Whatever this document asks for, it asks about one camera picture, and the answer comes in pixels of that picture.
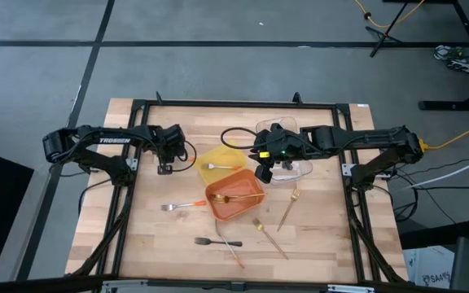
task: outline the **metal bracket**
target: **metal bracket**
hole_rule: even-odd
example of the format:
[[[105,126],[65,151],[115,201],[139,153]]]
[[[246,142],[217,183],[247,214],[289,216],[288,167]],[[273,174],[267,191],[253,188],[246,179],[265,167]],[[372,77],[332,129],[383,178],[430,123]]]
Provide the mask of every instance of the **metal bracket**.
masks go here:
[[[110,291],[113,288],[127,288],[147,286],[148,280],[117,280],[103,282],[103,289]]]
[[[343,176],[351,177],[352,176],[352,168],[355,164],[341,164],[341,172]],[[388,179],[392,176],[391,173],[379,173],[375,175],[376,178]]]
[[[162,103],[162,97],[160,97],[160,94],[159,94],[158,91],[156,91],[155,94],[156,94],[156,100],[159,102],[159,105],[162,106],[162,105],[163,105],[163,103]]]
[[[337,103],[335,105],[336,109],[338,109],[343,115],[348,116],[350,115],[350,106],[348,104]]]
[[[126,163],[128,164],[131,171],[137,171],[137,167],[138,167],[137,159],[126,159]]]
[[[292,102],[302,104],[300,93],[295,92],[294,96],[292,97]]]
[[[372,287],[361,287],[361,286],[343,286],[343,285],[331,285],[328,286],[329,292],[337,293],[374,293]]]
[[[245,291],[245,282],[231,282],[232,292],[243,292]]]

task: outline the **orange tray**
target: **orange tray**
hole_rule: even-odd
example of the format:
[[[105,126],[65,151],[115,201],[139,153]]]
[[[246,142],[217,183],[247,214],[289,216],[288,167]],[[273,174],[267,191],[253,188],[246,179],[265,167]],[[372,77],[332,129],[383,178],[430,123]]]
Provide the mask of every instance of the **orange tray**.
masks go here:
[[[256,196],[229,203],[213,203],[213,195],[256,195],[265,193],[260,182],[254,177],[251,170],[244,169],[233,175],[225,177],[210,184],[205,189],[205,196],[215,218],[220,221],[229,220],[242,212],[255,207],[264,200],[264,195]]]

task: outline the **shoe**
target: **shoe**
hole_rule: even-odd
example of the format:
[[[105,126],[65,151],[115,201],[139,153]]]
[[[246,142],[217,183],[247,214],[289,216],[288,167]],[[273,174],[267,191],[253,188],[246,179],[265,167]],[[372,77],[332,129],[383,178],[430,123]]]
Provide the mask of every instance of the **shoe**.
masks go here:
[[[448,61],[462,57],[461,47],[452,48],[450,46],[438,46],[433,51],[433,57],[437,60]]]
[[[446,67],[455,71],[469,73],[469,57],[448,60]]]

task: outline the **silver fork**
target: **silver fork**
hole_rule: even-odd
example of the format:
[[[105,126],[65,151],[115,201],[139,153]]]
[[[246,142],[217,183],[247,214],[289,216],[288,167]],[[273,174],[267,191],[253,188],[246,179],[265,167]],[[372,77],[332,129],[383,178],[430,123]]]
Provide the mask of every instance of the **silver fork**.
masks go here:
[[[205,200],[196,202],[196,203],[181,203],[181,204],[163,204],[160,206],[160,209],[163,210],[164,212],[169,212],[174,210],[175,208],[184,208],[184,207],[192,207],[192,206],[198,206],[198,205],[205,205]]]

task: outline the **wire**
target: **wire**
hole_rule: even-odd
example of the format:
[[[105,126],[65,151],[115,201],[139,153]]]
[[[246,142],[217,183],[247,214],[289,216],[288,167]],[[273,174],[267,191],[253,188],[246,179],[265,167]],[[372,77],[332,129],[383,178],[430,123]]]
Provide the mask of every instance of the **wire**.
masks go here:
[[[299,136],[297,136],[297,135],[296,135],[295,133],[293,133],[292,131],[287,130],[286,133],[287,133],[289,136],[291,136],[291,137],[293,137],[293,138],[299,140],[300,142],[303,142],[304,145],[306,145],[307,147],[312,148],[313,150],[315,150],[316,152],[318,152],[320,155],[323,155],[323,154],[324,154],[324,152],[323,152],[322,150],[320,150],[320,149],[318,149],[317,147],[313,146],[310,142],[305,141],[303,138],[300,138]]]
[[[464,168],[460,168],[459,170],[457,170],[457,171],[455,171],[455,172],[452,172],[452,173],[450,173],[450,174],[446,174],[446,175],[444,175],[444,176],[437,177],[437,178],[434,178],[434,179],[431,179],[431,180],[427,180],[427,181],[425,181],[425,182],[421,182],[421,183],[418,183],[418,184],[413,184],[413,185],[407,186],[407,187],[405,187],[405,188],[403,188],[403,189],[407,189],[407,188],[411,188],[411,187],[417,187],[417,186],[425,185],[425,184],[432,183],[432,182],[435,182],[435,181],[443,180],[443,179],[446,179],[446,178],[448,178],[448,177],[452,177],[453,175],[457,175],[457,174],[459,174],[460,172],[466,171],[466,170],[468,170],[468,169],[469,169],[469,165],[466,166],[466,167],[464,167]]]
[[[188,141],[184,141],[185,143],[187,143],[192,149],[193,149],[193,152],[195,153],[195,156],[193,157],[193,162],[191,162],[191,164],[185,168],[182,168],[182,169],[179,169],[179,170],[173,170],[173,172],[182,172],[182,171],[186,171],[187,169],[193,167],[193,165],[195,164],[196,162],[196,149],[195,147]]]
[[[77,176],[77,175],[82,175],[82,174],[86,174],[86,172],[82,171],[82,172],[79,172],[79,173],[74,173],[74,174],[61,174],[60,176],[61,177],[74,177],[74,176]]]
[[[415,190],[432,190],[432,189],[469,189],[469,186],[435,186],[426,188],[414,188]]]
[[[257,148],[257,147],[265,147],[267,145],[269,145],[270,143],[273,143],[273,142],[277,142],[279,140],[281,140],[282,138],[277,138],[277,139],[274,139],[273,141],[270,141],[270,142],[263,142],[263,143],[258,143],[256,145],[252,145],[252,146],[233,146],[233,145],[230,145],[229,143],[227,143],[225,140],[224,140],[224,135],[226,135],[226,133],[230,132],[230,131],[233,131],[233,130],[241,130],[241,131],[245,131],[247,133],[250,133],[254,136],[256,136],[256,132],[250,130],[250,129],[246,129],[244,127],[231,127],[231,128],[228,128],[224,131],[221,132],[220,134],[220,141],[221,143],[224,144],[224,146],[226,147],[230,147],[232,149],[235,149],[235,150],[250,150],[252,148]]]
[[[412,177],[410,177],[410,175],[407,176],[413,183],[415,183],[416,181],[414,179],[412,179]],[[436,199],[433,198],[432,194],[430,193],[430,191],[428,191],[427,189],[422,189],[423,191],[425,191],[428,196],[430,196],[430,199],[432,200],[432,202],[437,206],[437,208],[439,208],[439,210],[443,213],[443,215],[445,215],[450,221],[452,221],[452,223],[454,223],[455,225],[455,228],[457,228],[457,231],[460,232],[460,228],[459,226],[457,225],[457,222],[454,221],[454,219],[452,219],[451,216],[448,215],[448,213],[445,212],[445,210],[443,208],[441,208],[441,206],[437,203]]]
[[[93,185],[90,185],[90,186],[86,187],[86,188],[81,192],[81,195],[79,195],[79,213],[78,213],[79,215],[81,215],[82,200],[85,198],[85,193],[86,193],[86,191],[88,191],[89,189],[94,188],[94,187],[96,187],[96,186],[99,186],[99,185],[101,185],[101,184],[103,184],[103,183],[106,183],[106,182],[108,182],[108,181],[111,181],[111,180],[112,180],[112,179],[109,178],[109,179],[106,179],[106,180],[104,180],[104,181],[95,183],[95,184],[93,184]]]
[[[455,137],[455,138],[450,139],[448,142],[445,142],[445,143],[441,144],[440,146],[429,146],[429,145],[423,143],[423,148],[428,149],[428,150],[439,150],[439,149],[441,149],[441,148],[443,148],[443,147],[448,146],[450,143],[459,140],[460,138],[462,138],[462,137],[464,137],[464,136],[466,136],[466,135],[468,135],[468,134],[469,134],[469,130],[466,131],[465,133],[462,133],[462,134],[458,135],[458,136]]]
[[[358,1],[358,0],[354,0],[356,2],[357,5],[359,5],[359,7],[362,9],[363,13],[365,13],[365,15],[369,12],[366,11],[365,7],[363,7],[363,5]],[[412,13],[414,13],[423,3],[424,3],[425,0],[421,0],[421,2],[416,6],[414,7],[410,12],[408,12],[405,16],[401,17],[398,21],[396,21],[395,24],[400,24],[401,22],[405,21]],[[370,21],[371,24],[373,24],[375,27],[377,28],[388,28],[390,27],[390,24],[389,25],[382,25],[382,24],[377,24],[375,23],[373,20],[372,20],[372,17],[370,15],[368,15],[366,17],[367,20]]]
[[[97,173],[98,170],[90,170],[91,173]],[[87,174],[85,171],[82,171],[82,172],[78,172],[78,173],[73,173],[73,174],[61,174],[60,176],[61,177],[74,177],[74,176],[77,176],[77,175],[82,175],[82,174]]]
[[[413,180],[412,180],[411,177],[408,177],[409,179],[406,179],[404,176],[401,176],[401,175],[397,175],[397,176],[399,176],[399,178],[402,178],[403,180],[407,181],[408,184],[413,184],[413,183],[412,183]],[[402,218],[402,219],[401,219],[401,218],[400,218],[401,214],[402,214],[403,212],[405,212],[406,209],[408,209],[410,206],[411,206],[412,208],[410,209],[410,212],[409,212],[408,216],[406,216],[405,218]],[[396,215],[396,222],[401,223],[401,222],[403,222],[403,221],[408,221],[408,220],[415,214],[415,212],[417,211],[417,208],[418,208],[418,207],[419,207],[419,193],[418,193],[418,191],[414,190],[414,202],[407,204],[407,205],[406,205],[406,208],[403,208],[403,209]]]
[[[418,174],[418,173],[425,173],[425,172],[428,172],[428,171],[437,170],[437,169],[444,168],[444,167],[454,166],[454,165],[456,165],[456,164],[460,164],[460,163],[462,163],[462,162],[467,162],[467,161],[469,161],[469,158],[459,160],[459,161],[457,161],[457,162],[455,162],[455,163],[444,164],[444,165],[439,166],[439,167],[428,168],[428,169],[423,170],[423,171],[415,171],[415,172],[412,172],[412,173],[407,173],[406,175],[414,175],[414,174]]]
[[[374,188],[377,188],[377,189],[381,189],[382,191],[386,192],[388,194],[388,196],[390,196],[390,203],[392,204],[392,207],[394,207],[394,198],[392,196],[392,194],[390,193],[390,191],[384,189],[383,187],[381,186],[376,186],[376,185],[372,185]]]

